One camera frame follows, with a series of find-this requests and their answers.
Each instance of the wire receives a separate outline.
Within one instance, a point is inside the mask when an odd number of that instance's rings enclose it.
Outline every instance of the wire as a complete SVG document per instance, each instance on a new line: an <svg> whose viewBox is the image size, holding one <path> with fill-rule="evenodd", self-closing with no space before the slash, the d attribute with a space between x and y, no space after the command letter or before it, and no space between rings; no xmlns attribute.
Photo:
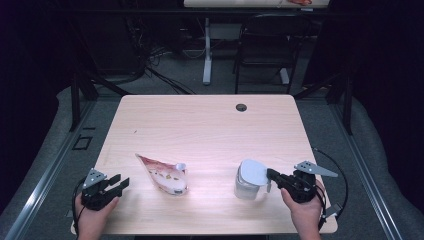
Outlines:
<svg viewBox="0 0 424 240"><path fill-rule="evenodd" d="M340 211L336 214L336 220L339 219L339 217L342 215L343 210L346 207L347 204L347 200L349 198L349 185L347 182L347 178L346 178L346 174L343 172L342 168L340 167L340 165L336 162L336 160L334 160L332 157L330 157L328 154L326 154L325 152L319 150L318 148L312 147L312 150L321 153L322 155L324 155L325 157L327 157L328 159L330 159L339 169L340 173L343 176L344 182L345 182L345 187L346 187L346 192L345 192L345 199L343 201L342 207L340 209Z"/></svg>
<svg viewBox="0 0 424 240"><path fill-rule="evenodd" d="M206 36L206 33L205 33L205 31L203 30L203 25L200 23L199 18L196 18L196 20L197 20L197 23L199 24L200 30L202 30L203 36Z"/></svg>
<svg viewBox="0 0 424 240"><path fill-rule="evenodd" d="M191 56L190 54L188 54L188 52L194 52L194 51L201 51L201 53L199 53L196 56ZM183 50L182 52L184 53L184 55L186 57L191 58L191 59L196 59L196 58L199 58L199 57L203 56L203 54L205 53L205 51L206 51L206 48L203 48L202 50Z"/></svg>
<svg viewBox="0 0 424 240"><path fill-rule="evenodd" d="M318 193L317 191L317 197L319 199L319 201L321 202L321 206L322 206L322 214L321 214L321 219L318 223L318 229L321 230L322 226L324 225L324 223L326 222L326 217L327 217L327 210L326 210L326 205L327 205L327 198L325 197L324 194L324 190L322 188L320 188L319 186L316 186L316 188L318 190L321 191L321 194Z"/></svg>
<svg viewBox="0 0 424 240"><path fill-rule="evenodd" d="M183 94L196 94L193 90L191 90L189 87L187 87L183 83L181 83L177 80L165 77L165 76L163 76L162 74L158 73L157 71L153 70L150 67L146 66L146 70L149 70L153 75L155 75L157 78L159 78L160 80L162 80L166 84L169 84L177 94L179 94L180 92L183 93Z"/></svg>
<svg viewBox="0 0 424 240"><path fill-rule="evenodd" d="M79 217L81 216L82 210L84 210L85 207L83 209L81 209L81 212L77 216L76 209L75 209L75 199L77 198L78 188L81 184L84 183L85 179L86 178L84 177L81 180L79 180L78 184L75 186L74 193L72 195L72 217L74 219L74 229L75 229L75 233L77 235L77 238L78 238L78 234L79 234L78 220L79 220Z"/></svg>
<svg viewBox="0 0 424 240"><path fill-rule="evenodd" d="M113 83L115 85L120 85L120 84L124 84L124 83L129 83L129 82L134 82L135 80L141 78L144 75L144 69L131 75L130 77L126 78L126 79L121 79L121 80L108 80L108 82Z"/></svg>
<svg viewBox="0 0 424 240"><path fill-rule="evenodd" d="M160 59L165 55L165 47L158 47L150 52L150 56L147 58L146 64L151 66L159 66Z"/></svg>

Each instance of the chair leg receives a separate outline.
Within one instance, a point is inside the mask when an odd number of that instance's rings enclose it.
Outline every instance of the chair leg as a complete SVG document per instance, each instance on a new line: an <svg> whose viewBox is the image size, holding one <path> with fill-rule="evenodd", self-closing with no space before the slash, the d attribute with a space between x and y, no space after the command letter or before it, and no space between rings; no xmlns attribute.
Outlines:
<svg viewBox="0 0 424 240"><path fill-rule="evenodd" d="M236 72L236 67L237 67L237 61L238 59L237 59L237 56L236 56L236 59L234 60L234 65L233 65L233 74Z"/></svg>
<svg viewBox="0 0 424 240"><path fill-rule="evenodd" d="M291 85L293 83L293 77L294 77L295 70L296 70L296 65L294 65L291 69L291 73L290 73L290 77L289 77L289 84L287 85L286 94L290 94L290 89L291 89Z"/></svg>
<svg viewBox="0 0 424 240"><path fill-rule="evenodd" d="M239 84L239 77L240 77L240 65L238 64L238 62L236 65L234 65L234 68L236 71L236 86L234 88L234 93L238 94L238 84Z"/></svg>

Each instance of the table surface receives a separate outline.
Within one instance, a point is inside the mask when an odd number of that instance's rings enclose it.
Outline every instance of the table surface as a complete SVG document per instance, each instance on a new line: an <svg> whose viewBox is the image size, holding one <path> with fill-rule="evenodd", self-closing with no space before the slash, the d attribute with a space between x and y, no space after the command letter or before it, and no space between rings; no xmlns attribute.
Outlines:
<svg viewBox="0 0 424 240"><path fill-rule="evenodd" d="M237 104L245 104L240 112ZM135 157L186 163L189 190L169 195L152 183ZM296 103L289 95L125 96L95 168L130 178L105 233L124 235L227 235L295 233L290 211L273 183L255 200L234 195L244 159L290 175L315 163ZM330 217L322 233L335 232Z"/></svg>
<svg viewBox="0 0 424 240"><path fill-rule="evenodd" d="M329 0L312 0L312 4L301 6L287 0L184 0L185 7L216 8L326 8Z"/></svg>

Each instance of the hand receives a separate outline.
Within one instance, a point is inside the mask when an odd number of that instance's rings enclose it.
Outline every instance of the hand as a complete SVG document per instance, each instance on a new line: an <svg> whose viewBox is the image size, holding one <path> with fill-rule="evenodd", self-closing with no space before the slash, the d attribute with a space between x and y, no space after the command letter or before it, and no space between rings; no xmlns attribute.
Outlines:
<svg viewBox="0 0 424 240"><path fill-rule="evenodd" d="M77 217L82 210L78 220L79 240L94 240L99 239L106 225L109 214L115 209L119 202L119 197L115 197L108 205L99 211L93 211L81 203L81 193L75 199L75 210Z"/></svg>
<svg viewBox="0 0 424 240"><path fill-rule="evenodd" d="M320 181L316 180L316 185L325 191L324 186ZM318 223L321 217L322 205L318 196L315 196L309 202L297 203L284 188L281 189L281 196L283 197L284 203L290 209L291 218L297 232L299 233L300 239L321 239Z"/></svg>

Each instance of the black backdrop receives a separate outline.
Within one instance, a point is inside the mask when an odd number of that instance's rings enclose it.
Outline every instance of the black backdrop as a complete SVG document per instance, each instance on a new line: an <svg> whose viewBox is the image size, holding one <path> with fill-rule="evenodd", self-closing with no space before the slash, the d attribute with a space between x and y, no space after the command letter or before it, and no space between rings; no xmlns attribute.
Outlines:
<svg viewBox="0 0 424 240"><path fill-rule="evenodd" d="M56 30L35 1L1 1L0 213L50 129L56 94L70 84L72 51Z"/></svg>
<svg viewBox="0 0 424 240"><path fill-rule="evenodd" d="M358 41L366 43L354 75L354 97L367 109L385 148L389 172L403 195L424 213L424 15L418 0L363 2L368 22L326 21L304 84L339 73ZM348 1L335 11L354 9ZM372 24L371 34L364 29Z"/></svg>

